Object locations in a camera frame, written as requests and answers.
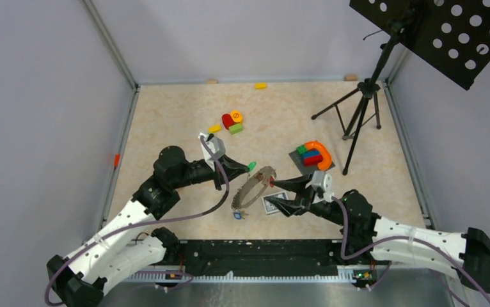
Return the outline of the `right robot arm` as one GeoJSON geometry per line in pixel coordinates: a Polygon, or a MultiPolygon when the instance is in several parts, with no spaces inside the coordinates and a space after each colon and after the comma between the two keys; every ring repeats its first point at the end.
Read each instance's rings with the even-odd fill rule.
{"type": "Polygon", "coordinates": [[[268,197],[284,216],[313,214],[342,227],[340,256],[365,264],[398,262],[457,278],[462,285],[490,294],[490,238],[478,228],[464,233],[409,226],[380,216],[353,189],[337,198],[330,175],[318,171],[270,185],[295,193],[293,200],[268,197]]]}

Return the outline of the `green key tag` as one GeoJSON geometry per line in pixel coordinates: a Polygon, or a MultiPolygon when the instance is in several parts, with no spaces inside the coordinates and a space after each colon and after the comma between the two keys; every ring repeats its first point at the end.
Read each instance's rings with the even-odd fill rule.
{"type": "Polygon", "coordinates": [[[256,167],[257,163],[255,161],[248,164],[248,171],[253,171],[256,167]]]}

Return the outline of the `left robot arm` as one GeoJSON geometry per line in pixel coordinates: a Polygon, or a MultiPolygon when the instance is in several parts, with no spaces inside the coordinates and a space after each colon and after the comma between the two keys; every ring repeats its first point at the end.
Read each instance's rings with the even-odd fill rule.
{"type": "Polygon", "coordinates": [[[132,195],[124,208],[105,227],[67,256],[53,256],[47,262],[49,284],[45,303],[98,306],[123,280],[150,264],[172,264],[179,254],[178,239],[167,228],[159,228],[143,242],[129,242],[153,224],[164,223],[163,215],[179,201],[178,189],[212,181],[217,190],[249,168],[225,154],[220,146],[203,149],[204,159],[189,162],[183,149],[167,146],[154,162],[154,173],[132,195]]]}

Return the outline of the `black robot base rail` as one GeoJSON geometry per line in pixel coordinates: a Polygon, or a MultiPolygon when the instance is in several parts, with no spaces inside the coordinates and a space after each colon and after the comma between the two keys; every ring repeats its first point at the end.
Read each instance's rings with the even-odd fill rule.
{"type": "Polygon", "coordinates": [[[306,240],[187,240],[156,266],[175,266],[195,277],[225,276],[309,278],[336,276],[350,262],[340,257],[341,243],[306,240]]]}

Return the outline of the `perforated metal keyring plate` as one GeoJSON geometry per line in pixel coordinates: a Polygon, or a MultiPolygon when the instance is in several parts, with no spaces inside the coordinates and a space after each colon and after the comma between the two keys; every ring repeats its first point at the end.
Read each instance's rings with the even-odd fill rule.
{"type": "Polygon", "coordinates": [[[261,197],[272,181],[277,177],[276,170],[271,166],[264,166],[251,175],[247,181],[237,190],[233,197],[231,208],[234,212],[244,212],[261,197]]]}

